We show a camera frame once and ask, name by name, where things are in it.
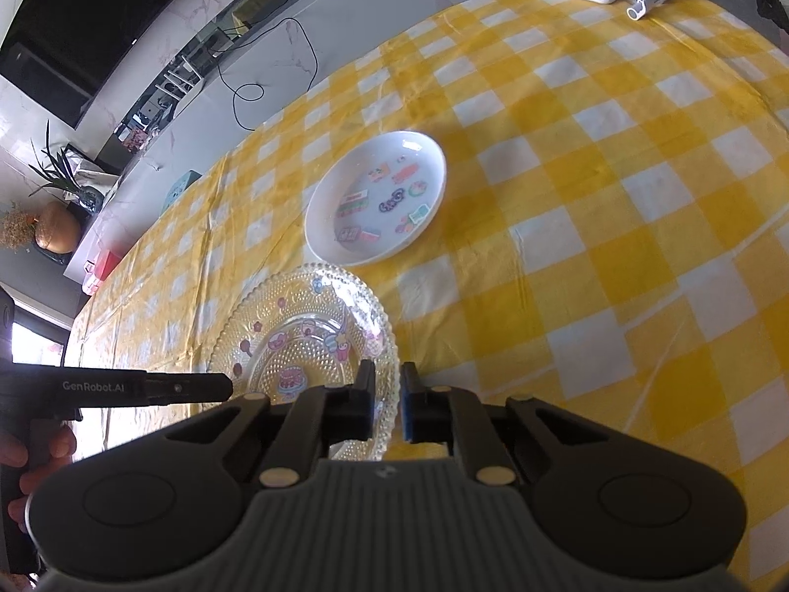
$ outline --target glass plate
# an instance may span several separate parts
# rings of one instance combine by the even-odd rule
[[[400,395],[397,345],[378,299],[344,269],[312,263],[260,283],[222,329],[208,371],[230,376],[234,396],[263,391],[272,404],[290,403],[307,387],[352,383],[364,358],[376,363],[372,438],[331,455],[380,460]]]

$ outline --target tissue box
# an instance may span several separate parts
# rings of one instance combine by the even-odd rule
[[[164,207],[162,207],[162,214],[167,211],[175,201],[178,200],[188,189],[189,185],[193,182],[198,181],[200,179],[200,173],[196,171],[192,171],[189,169],[184,175],[182,175],[176,183],[171,187],[170,191],[167,193],[167,199],[164,201]]]

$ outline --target vase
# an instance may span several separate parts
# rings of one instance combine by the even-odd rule
[[[80,192],[77,195],[80,206],[88,210],[89,213],[95,215],[101,211],[104,206],[104,194],[99,189],[93,187],[80,187]]]
[[[80,244],[82,229],[61,203],[44,207],[36,220],[36,243],[52,253],[71,253]]]

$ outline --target television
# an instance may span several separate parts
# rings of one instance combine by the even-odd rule
[[[0,74],[76,128],[109,75],[172,0],[23,0]]]

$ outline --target yellow checkered tablecloth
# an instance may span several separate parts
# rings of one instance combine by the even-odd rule
[[[357,273],[429,383],[534,395],[743,492],[732,570],[789,562],[789,60],[706,0],[471,0],[345,66],[220,160],[77,319],[71,365],[204,370],[268,274],[310,260],[331,165],[435,138],[435,221]],[[113,411],[109,444],[184,415]],[[390,456],[418,449],[394,441]]]

